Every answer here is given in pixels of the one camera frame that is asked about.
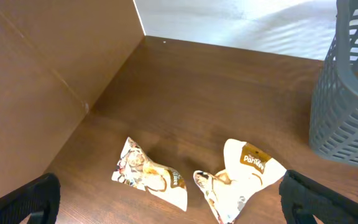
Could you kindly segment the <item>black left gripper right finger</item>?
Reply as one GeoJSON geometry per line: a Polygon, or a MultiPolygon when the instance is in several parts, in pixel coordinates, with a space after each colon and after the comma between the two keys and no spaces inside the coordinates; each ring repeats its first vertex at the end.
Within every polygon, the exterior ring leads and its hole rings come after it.
{"type": "Polygon", "coordinates": [[[358,203],[294,171],[286,171],[279,186],[288,224],[358,223],[358,203]]]}

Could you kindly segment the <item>brown cardboard side panel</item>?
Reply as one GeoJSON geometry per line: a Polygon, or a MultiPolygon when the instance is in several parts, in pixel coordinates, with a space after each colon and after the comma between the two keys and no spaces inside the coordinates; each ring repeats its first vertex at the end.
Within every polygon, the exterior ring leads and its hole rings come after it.
{"type": "Polygon", "coordinates": [[[47,169],[143,37],[132,0],[0,0],[0,197],[47,169]]]}

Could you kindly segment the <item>cream snack bag left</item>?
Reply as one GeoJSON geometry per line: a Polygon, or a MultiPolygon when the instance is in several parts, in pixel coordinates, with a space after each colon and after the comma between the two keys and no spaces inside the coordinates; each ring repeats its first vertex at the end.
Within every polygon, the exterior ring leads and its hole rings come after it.
{"type": "Polygon", "coordinates": [[[184,178],[177,170],[152,161],[132,138],[126,139],[111,180],[148,192],[184,212],[187,210],[184,178]]]}

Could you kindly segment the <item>cream Pantree snack bag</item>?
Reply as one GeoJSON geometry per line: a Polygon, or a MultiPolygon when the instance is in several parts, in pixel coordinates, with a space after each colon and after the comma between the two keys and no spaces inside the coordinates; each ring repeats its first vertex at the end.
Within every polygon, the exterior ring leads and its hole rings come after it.
{"type": "Polygon", "coordinates": [[[218,223],[234,223],[253,194],[276,183],[286,168],[249,142],[228,139],[224,145],[225,169],[216,174],[193,173],[218,223]]]}

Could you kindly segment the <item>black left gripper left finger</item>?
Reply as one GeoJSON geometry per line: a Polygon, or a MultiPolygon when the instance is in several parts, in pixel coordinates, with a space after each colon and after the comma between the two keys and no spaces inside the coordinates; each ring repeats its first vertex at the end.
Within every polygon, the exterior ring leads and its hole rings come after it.
{"type": "Polygon", "coordinates": [[[59,179],[47,173],[0,198],[0,224],[55,224],[59,206],[59,179]]]}

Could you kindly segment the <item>grey plastic lattice basket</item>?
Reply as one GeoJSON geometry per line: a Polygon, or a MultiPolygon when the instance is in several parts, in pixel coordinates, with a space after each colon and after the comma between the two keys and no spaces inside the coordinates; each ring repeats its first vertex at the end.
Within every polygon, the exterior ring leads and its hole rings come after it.
{"type": "Polygon", "coordinates": [[[336,32],[313,90],[310,148],[358,167],[358,0],[337,1],[336,32]]]}

